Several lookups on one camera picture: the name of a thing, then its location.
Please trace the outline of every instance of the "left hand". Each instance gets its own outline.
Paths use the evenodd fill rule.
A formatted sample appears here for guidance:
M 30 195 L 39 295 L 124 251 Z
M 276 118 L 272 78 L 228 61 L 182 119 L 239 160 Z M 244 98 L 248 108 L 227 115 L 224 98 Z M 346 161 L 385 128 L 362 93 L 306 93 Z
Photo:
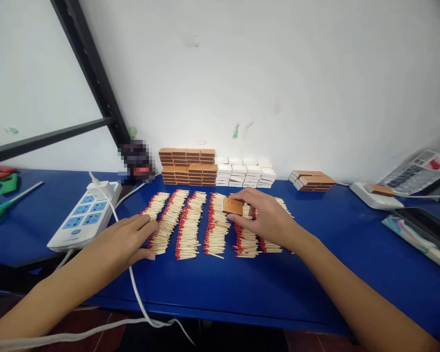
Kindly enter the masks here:
M 46 280 L 69 286 L 77 304 L 102 290 L 130 265 L 155 254 L 140 248 L 151 235 L 158 234 L 158 222 L 149 215 L 120 220 L 90 242 L 75 258 Z

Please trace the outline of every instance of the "white power strip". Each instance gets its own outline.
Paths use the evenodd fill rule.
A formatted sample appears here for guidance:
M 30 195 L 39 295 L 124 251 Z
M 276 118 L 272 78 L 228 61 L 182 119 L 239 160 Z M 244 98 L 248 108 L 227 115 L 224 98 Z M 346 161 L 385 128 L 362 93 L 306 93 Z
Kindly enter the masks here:
M 110 182 L 110 185 L 114 189 L 111 203 L 116 205 L 122 185 L 118 182 Z M 111 215 L 108 200 L 104 197 L 95 199 L 91 191 L 86 191 L 52 236 L 47 247 L 55 252 L 66 252 L 70 248 L 81 249 L 108 226 Z
M 368 193 L 362 182 L 354 182 L 350 189 L 360 197 L 370 208 L 391 210 L 404 208 L 404 205 L 394 197 L 386 197 L 374 193 Z

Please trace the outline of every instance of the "hand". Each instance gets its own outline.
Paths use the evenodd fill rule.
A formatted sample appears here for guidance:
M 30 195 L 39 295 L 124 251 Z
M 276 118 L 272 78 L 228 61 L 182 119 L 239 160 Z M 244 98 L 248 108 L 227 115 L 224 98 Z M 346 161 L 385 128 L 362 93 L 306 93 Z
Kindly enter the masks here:
M 106 287 L 130 265 L 155 254 L 140 248 L 151 235 L 157 234 L 158 222 L 150 221 L 149 215 L 134 215 L 123 219 L 90 242 L 70 262 L 48 279 L 60 287 L 70 286 L 72 296 L 84 301 Z
M 246 187 L 239 193 L 230 195 L 229 198 L 249 203 L 251 205 L 249 215 L 253 216 L 257 209 L 258 217 L 256 220 L 248 220 L 237 214 L 228 214 L 227 218 L 269 242 L 292 249 L 299 232 L 309 234 L 293 220 L 273 196 Z

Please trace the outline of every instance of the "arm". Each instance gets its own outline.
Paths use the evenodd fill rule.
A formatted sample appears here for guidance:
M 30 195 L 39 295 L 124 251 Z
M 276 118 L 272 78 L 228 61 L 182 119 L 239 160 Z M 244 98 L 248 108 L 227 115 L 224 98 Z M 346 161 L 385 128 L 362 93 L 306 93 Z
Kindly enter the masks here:
M 440 343 L 342 264 L 322 243 L 298 225 L 277 201 L 245 188 L 230 198 L 246 201 L 255 221 L 228 218 L 267 241 L 293 250 L 316 276 L 347 324 L 370 351 L 440 351 Z
M 154 260 L 153 252 L 140 246 L 157 231 L 158 223 L 149 215 L 135 215 L 108 227 L 0 319 L 0 340 L 47 334 L 130 265 L 143 258 Z

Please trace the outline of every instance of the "smartphone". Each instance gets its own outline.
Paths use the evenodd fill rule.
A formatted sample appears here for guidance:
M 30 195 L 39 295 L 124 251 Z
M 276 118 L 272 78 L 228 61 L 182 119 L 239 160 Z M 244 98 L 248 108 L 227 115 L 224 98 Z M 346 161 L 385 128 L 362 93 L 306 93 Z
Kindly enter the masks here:
M 421 208 L 400 208 L 392 213 L 413 228 L 420 236 L 434 243 L 440 249 L 440 219 Z

